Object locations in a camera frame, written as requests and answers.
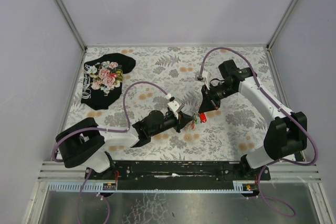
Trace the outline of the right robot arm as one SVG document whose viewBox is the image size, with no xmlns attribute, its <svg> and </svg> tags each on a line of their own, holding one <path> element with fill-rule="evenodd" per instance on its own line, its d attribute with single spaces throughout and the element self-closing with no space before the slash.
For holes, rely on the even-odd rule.
<svg viewBox="0 0 336 224">
<path fill-rule="evenodd" d="M 233 60 L 219 65 L 222 80 L 212 85 L 209 73 L 200 70 L 197 81 L 203 82 L 199 113 L 218 110 L 221 100 L 240 93 L 258 110 L 268 126 L 263 145 L 243 156 L 241 162 L 257 169 L 307 148 L 307 118 L 283 106 L 259 82 L 252 67 L 240 69 Z"/>
</svg>

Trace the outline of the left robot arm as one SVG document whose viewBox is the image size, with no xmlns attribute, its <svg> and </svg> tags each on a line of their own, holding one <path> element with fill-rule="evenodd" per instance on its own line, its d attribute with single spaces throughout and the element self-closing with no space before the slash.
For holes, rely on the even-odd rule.
<svg viewBox="0 0 336 224">
<path fill-rule="evenodd" d="M 65 168 L 85 166 L 103 173 L 114 167 L 109 147 L 143 147 L 153 136 L 169 129 L 179 133 L 192 120 L 192 116 L 181 111 L 164 114 L 154 110 L 127 130 L 121 127 L 104 129 L 94 118 L 86 118 L 56 136 L 52 160 L 63 163 Z"/>
</svg>

